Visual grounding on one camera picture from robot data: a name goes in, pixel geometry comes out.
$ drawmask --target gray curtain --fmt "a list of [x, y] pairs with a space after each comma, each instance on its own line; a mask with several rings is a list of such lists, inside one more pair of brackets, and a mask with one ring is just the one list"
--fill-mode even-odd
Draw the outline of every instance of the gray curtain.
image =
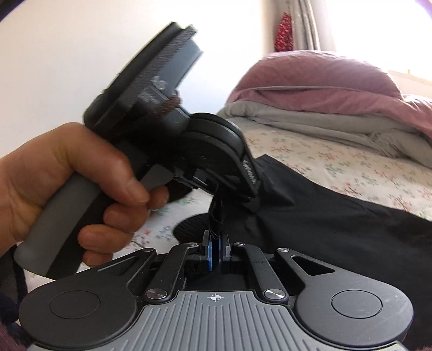
[[294, 50], [321, 50], [311, 0], [278, 0], [279, 13], [292, 19]]

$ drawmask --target pink pillow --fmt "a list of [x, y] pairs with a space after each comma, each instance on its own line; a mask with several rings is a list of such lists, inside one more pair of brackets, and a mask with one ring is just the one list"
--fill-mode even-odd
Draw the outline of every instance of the pink pillow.
[[240, 80], [235, 92], [263, 86], [332, 86], [402, 99], [384, 70], [332, 52], [277, 52], [258, 61]]

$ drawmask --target metal screw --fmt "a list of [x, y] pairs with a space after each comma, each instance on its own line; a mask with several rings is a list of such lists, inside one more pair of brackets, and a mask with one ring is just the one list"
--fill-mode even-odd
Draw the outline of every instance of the metal screw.
[[150, 289], [146, 291], [146, 296], [152, 300], [160, 300], [167, 297], [168, 293], [163, 289]]
[[270, 300], [280, 300], [283, 299], [286, 294], [280, 289], [269, 289], [264, 292], [264, 296]]

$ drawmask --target gray blanket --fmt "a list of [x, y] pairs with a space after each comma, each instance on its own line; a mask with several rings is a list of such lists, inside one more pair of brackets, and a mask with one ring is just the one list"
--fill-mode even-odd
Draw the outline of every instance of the gray blanket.
[[250, 101], [236, 101], [218, 112], [220, 117], [244, 117], [271, 127], [375, 151], [391, 158], [408, 158], [432, 169], [432, 147], [418, 130], [373, 115], [334, 115], [286, 111]]

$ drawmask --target window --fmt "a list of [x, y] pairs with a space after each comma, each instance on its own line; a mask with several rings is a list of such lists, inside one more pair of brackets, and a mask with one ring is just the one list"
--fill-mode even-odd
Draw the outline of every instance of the window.
[[432, 81], [432, 19], [414, 0], [327, 0], [336, 50]]

